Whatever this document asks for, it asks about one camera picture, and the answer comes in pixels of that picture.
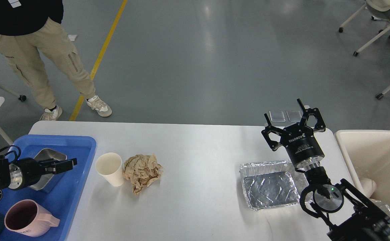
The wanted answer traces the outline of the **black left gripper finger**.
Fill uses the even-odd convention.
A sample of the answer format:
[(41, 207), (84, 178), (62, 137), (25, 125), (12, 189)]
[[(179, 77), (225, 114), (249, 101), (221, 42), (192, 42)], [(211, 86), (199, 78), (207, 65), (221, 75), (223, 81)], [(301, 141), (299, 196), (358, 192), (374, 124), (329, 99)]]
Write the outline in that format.
[(39, 166), (42, 166), (42, 167), (50, 167), (50, 166), (58, 165), (61, 163), (65, 163), (67, 161), (68, 160), (57, 160), (55, 158), (49, 158), (47, 160), (39, 161), (38, 164), (39, 164)]
[(46, 167), (47, 174), (61, 174), (73, 169), (74, 166), (77, 165), (77, 158), (69, 159), (65, 163), (61, 163), (58, 165)]

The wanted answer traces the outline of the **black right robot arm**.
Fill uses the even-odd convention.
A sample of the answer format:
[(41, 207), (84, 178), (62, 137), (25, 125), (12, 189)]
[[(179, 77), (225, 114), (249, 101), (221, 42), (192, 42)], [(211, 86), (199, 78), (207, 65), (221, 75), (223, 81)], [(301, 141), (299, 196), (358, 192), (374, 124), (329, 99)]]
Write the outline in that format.
[[(301, 120), (285, 128), (272, 125), (264, 114), (267, 125), (261, 131), (272, 151), (284, 147), (296, 172), (304, 174), (307, 187), (300, 195), (300, 206), (314, 218), (321, 218), (329, 227), (332, 241), (389, 241), (390, 217), (349, 181), (341, 179), (333, 184), (320, 161), (325, 157), (315, 133), (326, 130), (318, 108), (305, 108), (300, 99)], [(354, 213), (336, 225), (329, 215), (339, 212), (348, 200)]]

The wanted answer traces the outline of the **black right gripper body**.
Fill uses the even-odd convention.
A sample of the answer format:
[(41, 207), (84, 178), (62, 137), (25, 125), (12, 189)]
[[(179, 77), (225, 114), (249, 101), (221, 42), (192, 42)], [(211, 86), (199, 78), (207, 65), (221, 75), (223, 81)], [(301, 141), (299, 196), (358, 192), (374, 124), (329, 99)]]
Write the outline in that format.
[(317, 163), (325, 157), (314, 137), (313, 128), (301, 123), (285, 127), (280, 143), (285, 147), (295, 168)]

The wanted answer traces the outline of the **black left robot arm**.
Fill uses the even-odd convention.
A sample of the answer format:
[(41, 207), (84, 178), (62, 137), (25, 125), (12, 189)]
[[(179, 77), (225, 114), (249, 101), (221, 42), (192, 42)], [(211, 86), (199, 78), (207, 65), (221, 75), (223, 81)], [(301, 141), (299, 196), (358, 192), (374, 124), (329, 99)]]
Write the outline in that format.
[[(0, 153), (11, 148), (12, 145), (0, 149)], [(0, 200), (3, 197), (2, 190), (10, 188), (20, 190), (39, 182), (42, 176), (47, 174), (60, 174), (73, 169), (77, 165), (77, 159), (57, 160), (49, 158), (37, 161), (33, 158), (20, 158), (21, 149), (14, 145), (16, 150), (0, 155)]]

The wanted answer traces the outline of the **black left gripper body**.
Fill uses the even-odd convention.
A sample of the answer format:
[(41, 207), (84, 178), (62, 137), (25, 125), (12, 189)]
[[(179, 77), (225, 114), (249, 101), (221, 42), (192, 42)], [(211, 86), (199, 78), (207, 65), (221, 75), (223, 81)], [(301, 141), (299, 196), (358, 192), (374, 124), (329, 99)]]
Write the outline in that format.
[(9, 163), (9, 174), (11, 182), (8, 188), (20, 190), (30, 187), (34, 190), (41, 190), (46, 187), (52, 179), (53, 174), (47, 168), (53, 162), (52, 158), (37, 161), (33, 158), (23, 158)]

